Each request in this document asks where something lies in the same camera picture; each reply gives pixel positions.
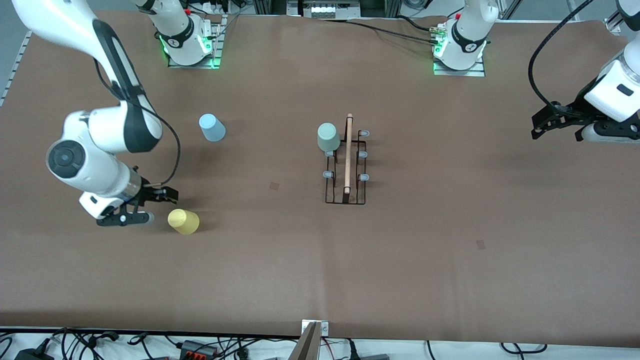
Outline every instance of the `electrical cable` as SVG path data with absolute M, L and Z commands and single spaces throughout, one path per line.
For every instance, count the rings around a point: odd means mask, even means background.
M 189 8 L 192 8 L 192 9 L 194 9 L 194 10 L 198 11 L 198 12 L 202 12 L 203 14 L 205 14 L 205 17 L 206 17 L 206 15 L 213 15 L 213 14 L 210 14 L 210 13 L 208 13 L 208 12 L 204 11 L 203 9 L 198 9 L 197 7 L 193 6 L 193 5 L 189 2 L 189 0 L 184 0 L 184 1 L 183 1 L 183 0 L 180 0 L 180 4 L 181 4 L 182 6 L 184 6 L 184 8 L 189 7 Z
M 2 351 L 2 354 L 0 354 L 0 359 L 2 359 L 4 357 L 6 352 L 9 351 L 9 348 L 13 344 L 13 339 L 11 337 L 1 339 L 0 340 L 0 344 L 4 343 L 5 341 L 8 341 L 9 343 L 6 345 L 6 348 L 4 348 L 4 350 Z
M 416 15 L 418 15 L 419 13 L 421 13 L 423 10 L 424 10 L 424 9 L 420 9 L 420 10 L 418 10 L 417 12 L 415 12 L 415 13 L 413 13 L 413 14 L 409 15 L 409 18 L 414 18 Z
M 524 360 L 525 354 L 540 354 L 541 352 L 546 351 L 548 348 L 547 344 L 542 344 L 542 347 L 537 350 L 522 350 L 517 343 L 511 343 L 511 344 L 516 348 L 516 351 L 509 350 L 506 346 L 504 346 L 504 343 L 500 343 L 500 348 L 502 348 L 505 352 L 508 352 L 511 355 L 520 356 L 520 360 Z
M 463 6 L 463 7 L 461 7 L 460 9 L 457 9 L 456 11 L 454 11 L 454 12 L 450 13 L 449 15 L 447 15 L 447 19 L 448 19 L 449 17 L 451 17 L 451 15 L 454 15 L 454 14 L 456 14 L 456 13 L 458 13 L 458 12 L 462 11 L 462 9 L 464 9 L 464 8 L 465 8 L 465 7 Z
M 64 330 L 64 334 L 62 335 L 62 342 L 60 343 L 60 352 L 62 352 L 62 358 L 64 360 L 68 360 L 67 357 L 67 350 L 66 350 L 66 346 L 65 346 L 65 340 L 67 339 L 67 330 Z
M 82 355 L 83 355 L 83 353 L 84 353 L 84 351 L 85 351 L 86 349 L 89 349 L 89 350 L 91 351 L 91 353 L 93 354 L 93 359 L 94 359 L 94 360 L 96 360 L 96 359 L 104 360 L 104 358 L 103 358 L 100 354 L 98 354 L 98 353 L 95 351 L 95 349 L 94 349 L 95 344 L 94 344 L 93 346 L 92 346 L 92 345 L 90 345 L 90 344 L 89 344 L 89 343 L 84 339 L 84 335 L 80 335 L 80 334 L 78 334 L 77 332 L 73 331 L 72 329 L 65 329 L 65 333 L 66 333 L 67 331 L 68 331 L 69 333 L 71 333 L 72 335 L 74 335 L 74 336 L 76 337 L 76 339 L 78 339 L 78 341 L 79 341 L 82 345 L 84 345 L 84 348 L 82 349 L 82 351 L 80 351 L 80 358 L 79 358 L 79 360 L 80 360 L 80 359 L 82 359 Z M 63 348 L 64 348 L 64 343 L 65 343 L 65 336 L 63 336 L 63 337 L 62 337 L 62 346 L 63 346 Z
M 224 358 L 226 358 L 226 357 L 228 357 L 228 356 L 231 356 L 231 355 L 235 354 L 236 352 L 238 352 L 239 350 L 241 350 L 241 349 L 243 349 L 243 348 L 246 348 L 246 347 L 248 347 L 248 346 L 249 346 L 249 345 L 251 345 L 251 344 L 255 344 L 256 342 L 258 342 L 258 341 L 260 341 L 260 340 L 262 340 L 262 339 L 256 339 L 256 340 L 253 340 L 253 341 L 251 341 L 251 342 L 249 342 L 249 343 L 247 343 L 247 344 L 245 344 L 245 345 L 240 345 L 237 349 L 235 349 L 235 350 L 231 351 L 230 353 L 227 353 L 227 351 L 228 351 L 229 349 L 231 349 L 232 347 L 234 347 L 234 346 L 238 345 L 238 343 L 239 343 L 240 341 L 242 341 L 242 340 L 244 340 L 244 339 L 238 338 L 238 340 L 236 341 L 236 343 L 234 343 L 233 345 L 230 345 L 231 341 L 233 341 L 233 338 L 230 338 L 230 339 L 229 339 L 229 341 L 228 341 L 228 343 L 227 343 L 228 345 L 227 345 L 226 349 L 225 349 L 221 354 L 219 354 L 216 358 L 217 358 L 217 359 L 219 359 L 219 360 L 224 360 Z M 212 343 L 203 344 L 203 345 L 201 345 L 200 347 L 198 347 L 198 348 L 196 348 L 195 350 L 193 350 L 193 351 L 192 351 L 192 353 L 197 353 L 198 351 L 200 351 L 201 349 L 203 349 L 203 348 L 205 348 L 205 347 L 208 347 L 209 345 L 213 345 L 213 344 L 219 344 L 219 345 L 220 345 L 220 343 L 221 343 L 221 341 L 220 341 L 220 340 L 218 340 L 217 342 L 216 342 L 216 341 L 214 341 L 214 342 L 212 342 Z M 187 355 L 185 355 L 185 356 L 184 356 L 184 357 L 182 357 L 180 360 L 186 360 L 187 358 L 188 358 L 188 357 L 187 357 Z
M 329 342 L 326 340 L 326 338 L 322 338 L 322 340 L 326 344 L 326 349 L 329 351 L 329 354 L 331 355 L 331 359 L 335 360 L 335 356 L 333 356 L 333 350 L 331 350 L 331 345 L 329 345 Z
M 353 25 L 358 25 L 358 26 L 363 26 L 365 28 L 369 28 L 369 29 L 373 29 L 376 31 L 382 31 L 383 33 L 388 33 L 391 35 L 395 35 L 397 37 L 403 37 L 403 38 L 410 38 L 410 39 L 414 39 L 414 40 L 418 40 L 418 41 L 424 41 L 427 42 L 429 44 L 437 44 L 438 42 L 436 40 L 433 39 L 426 39 L 426 38 L 419 38 L 419 37 L 414 37 L 411 35 L 407 35 L 407 34 L 402 34 L 402 33 L 396 33 L 395 31 L 391 31 L 391 30 L 387 30 L 387 29 L 381 29 L 381 28 L 377 28 L 375 26 L 371 26 L 371 25 L 367 25 L 367 24 L 362 24 L 361 22 L 350 22 L 350 21 L 345 21 L 346 24 L 353 24 Z
M 147 344 L 145 343 L 145 340 L 142 339 L 142 341 L 140 341 L 142 343 L 142 348 L 145 349 L 145 353 L 147 354 L 147 356 L 149 356 L 149 360 L 154 360 L 154 357 L 151 356 L 151 353 L 149 352 L 149 349 L 147 348 Z
M 164 180 L 164 181 L 162 181 L 160 183 L 146 184 L 145 187 L 162 186 L 162 185 L 168 183 L 169 181 L 171 181 L 171 179 L 173 179 L 173 176 L 175 175 L 176 171 L 178 171 L 178 166 L 180 165 L 180 155 L 182 154 L 182 146 L 180 144 L 180 138 L 178 137 L 178 134 L 175 132 L 175 130 L 173 129 L 171 124 L 169 124 L 165 119 L 160 117 L 155 111 L 149 110 L 144 106 L 141 106 L 139 104 L 133 103 L 133 102 L 127 100 L 127 99 L 121 98 L 116 93 L 116 91 L 106 83 L 106 81 L 102 77 L 102 73 L 100 72 L 100 67 L 99 67 L 99 64 L 98 64 L 98 60 L 93 59 L 93 62 L 95 63 L 95 71 L 98 74 L 98 78 L 100 79 L 100 82 L 102 83 L 102 85 L 104 85 L 104 87 L 107 88 L 107 90 L 109 90 L 109 92 L 111 92 L 111 95 L 113 95 L 116 99 L 118 99 L 120 101 L 126 101 L 127 104 L 130 104 L 130 105 L 132 105 L 132 106 L 134 106 L 136 108 L 141 109 L 142 111 L 146 111 L 147 113 L 155 116 L 158 120 L 160 120 L 160 122 L 162 122 L 169 129 L 169 131 L 171 131 L 171 134 L 175 138 L 175 144 L 177 146 L 177 152 L 176 152 L 176 155 L 175 155 L 175 164 L 173 166 L 173 170 L 171 171 L 171 174 L 169 175 L 169 177 L 166 178 L 166 180 Z
M 80 344 L 80 341 L 78 341 L 78 339 L 74 339 L 73 341 L 71 341 L 71 345 L 69 345 L 68 348 L 62 348 L 60 347 L 60 351 L 64 353 L 63 357 L 66 354 L 69 354 L 69 358 L 72 358 L 73 355 L 71 355 L 73 353 L 73 349 L 77 348 L 77 346 Z
M 164 338 L 169 341 L 173 346 L 178 347 L 178 343 L 174 343 L 167 335 L 164 335 Z
M 420 25 L 416 24 L 416 23 L 415 23 L 415 22 L 413 22 L 413 20 L 411 20 L 411 18 L 409 18 L 409 17 L 406 17 L 406 16 L 404 16 L 404 15 L 398 15 L 398 16 L 397 16 L 397 18 L 398 18 L 398 19 L 404 19 L 404 20 L 406 20 L 409 24 L 411 24 L 411 26 L 413 26 L 413 27 L 414 27 L 414 28 L 416 28 L 416 29 L 419 29 L 419 30 L 423 30 L 423 31 L 429 32 L 429 28 L 425 28 L 424 26 L 420 26 Z
M 431 342 L 427 340 L 427 349 L 429 350 L 429 356 L 431 356 L 431 360 L 436 360 L 436 357 L 433 356 L 433 351 L 431 351 Z
M 263 340 L 270 341 L 272 343 L 279 343 L 280 341 L 293 341 L 294 343 L 298 343 L 298 340 L 296 340 L 296 339 L 263 339 Z
M 59 335 L 62 332 L 66 332 L 66 331 L 67 331 L 66 327 L 63 327 L 62 329 L 58 329 L 54 331 L 53 334 L 51 334 L 51 336 L 42 340 L 40 345 L 38 345 L 38 347 L 35 349 L 34 355 L 36 356 L 44 355 L 47 352 L 47 346 L 49 345 L 49 342 L 51 341 L 51 339 L 53 339 L 56 335 Z
M 540 43 L 540 45 L 538 46 L 538 48 L 533 52 L 533 55 L 531 55 L 531 59 L 529 60 L 529 68 L 528 68 L 528 75 L 529 75 L 529 84 L 531 85 L 531 88 L 533 89 L 533 92 L 536 93 L 536 95 L 551 109 L 553 109 L 553 111 L 556 114 L 560 114 L 560 115 L 564 115 L 564 116 L 569 116 L 569 117 L 579 117 L 580 114 L 579 113 L 572 113 L 570 111 L 564 111 L 563 109 L 558 108 L 557 106 L 554 106 L 549 100 L 547 100 L 547 98 L 542 95 L 542 93 L 540 92 L 540 90 L 538 89 L 538 86 L 536 86 L 536 82 L 533 78 L 533 65 L 536 61 L 536 58 L 538 57 L 538 54 L 540 54 L 540 51 L 544 48 L 544 46 L 549 42 L 549 40 L 551 40 L 551 38 L 567 23 L 569 22 L 569 20 L 571 20 L 574 16 L 576 16 L 580 11 L 582 11 L 582 9 L 584 9 L 587 5 L 591 4 L 594 0 L 586 0 L 584 1 L 580 6 L 578 6 L 574 11 L 572 11 L 571 13 L 569 13 L 569 15 L 567 15 L 556 27 L 554 27 L 554 29 L 549 33 L 549 35 L 547 35 L 547 37 L 545 37 L 544 40 L 542 40 L 542 43 Z
M 71 359 L 71 360 L 73 360 L 73 358 L 74 358 L 74 353 L 76 352 L 76 349 L 78 348 L 78 345 L 80 345 L 80 341 L 79 341 L 78 339 L 76 339 L 75 341 L 76 341 L 76 344 L 75 344 L 75 345 L 74 345 L 74 347 L 71 349 L 71 354 L 69 354 L 69 359 Z
M 351 356 L 349 357 L 349 360 L 360 360 L 358 349 L 356 349 L 356 343 L 354 343 L 352 339 L 347 340 L 349 341 L 349 347 L 351 348 Z
M 241 14 L 241 13 L 243 13 L 245 10 L 249 9 L 250 7 L 251 7 L 251 6 L 247 4 L 247 5 L 245 5 L 245 6 L 244 6 L 244 8 L 242 8 L 242 9 L 240 9 L 240 10 L 236 11 L 236 16 L 234 16 L 234 18 L 233 18 L 233 19 L 231 19 L 231 21 L 229 21 L 229 23 L 227 24 L 227 26 L 225 26 L 225 29 L 224 29 L 220 34 L 218 34 L 218 36 L 217 36 L 217 37 L 220 37 L 220 36 L 224 35 L 224 34 L 227 32 L 227 29 L 231 26 L 231 24 L 233 24 L 233 23 L 234 23 L 234 21 L 236 21 L 236 19 L 240 16 L 240 14 Z

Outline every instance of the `light blue cup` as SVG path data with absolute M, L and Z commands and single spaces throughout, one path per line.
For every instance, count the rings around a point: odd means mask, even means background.
M 340 137 L 332 123 L 325 122 L 318 128 L 318 147 L 324 152 L 334 151 L 340 147 Z
M 200 129 L 204 137 L 210 142 L 218 142 L 225 137 L 227 129 L 213 114 L 204 114 L 200 117 Z

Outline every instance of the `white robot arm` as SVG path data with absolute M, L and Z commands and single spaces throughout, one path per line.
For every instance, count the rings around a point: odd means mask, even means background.
M 459 19 L 449 19 L 439 28 L 438 45 L 433 47 L 433 57 L 454 70 L 471 68 L 482 56 L 489 30 L 498 19 L 495 0 L 465 0 Z
M 635 38 L 585 86 L 573 103 L 546 106 L 532 117 L 533 139 L 570 125 L 583 126 L 576 140 L 640 143 L 640 1 L 616 0 Z
M 179 0 L 132 0 L 160 35 L 167 55 L 179 65 L 198 63 L 213 49 L 211 21 L 187 15 Z
M 93 56 L 111 82 L 118 106 L 75 111 L 62 137 L 47 153 L 47 167 L 64 183 L 84 191 L 82 206 L 99 225 L 142 224 L 153 220 L 137 207 L 149 201 L 177 201 L 171 188 L 154 189 L 115 154 L 151 151 L 162 137 L 143 87 L 115 32 L 84 0 L 13 0 L 21 21 L 36 35 Z M 133 213 L 126 205 L 135 207 Z

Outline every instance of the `table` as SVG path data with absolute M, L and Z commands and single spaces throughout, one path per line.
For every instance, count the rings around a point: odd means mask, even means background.
M 337 337 L 640 345 L 637 147 L 529 134 L 526 68 L 553 24 L 496 24 L 487 77 L 452 78 L 423 43 L 293 17 L 240 17 L 220 70 L 167 69 L 144 16 L 100 17 L 180 135 L 170 185 L 202 225 L 176 233 L 170 204 L 147 206 L 150 226 L 94 224 L 44 158 L 68 113 L 116 101 L 88 56 L 32 38 L 0 108 L 4 325 L 298 334 L 317 318 Z M 556 37 L 536 79 L 563 103 L 623 46 L 598 22 Z M 323 203 L 315 131 L 347 113 L 372 134 L 360 207 Z M 120 158 L 154 181 L 174 156 L 167 131 Z

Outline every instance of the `metal base plate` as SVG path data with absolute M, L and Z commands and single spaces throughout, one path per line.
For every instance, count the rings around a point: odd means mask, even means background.
M 310 322 L 316 322 L 316 321 L 322 322 L 321 336 L 322 337 L 329 336 L 329 321 L 328 320 L 302 320 L 302 330 L 301 330 L 300 333 L 303 334 L 305 332 L 305 329 L 307 328 L 307 325 L 309 325 Z
M 449 76 L 476 76 L 484 77 L 484 58 L 480 57 L 478 61 L 467 70 L 453 70 L 446 67 L 439 59 L 433 59 L 433 74 L 434 75 L 449 75 Z
M 193 65 L 179 65 L 171 58 L 168 60 L 168 66 L 176 69 L 219 69 L 222 61 L 222 47 L 225 44 L 226 32 L 220 35 L 227 28 L 228 15 L 222 15 L 220 22 L 211 23 L 211 35 L 215 38 L 211 41 L 212 51 L 198 63 Z

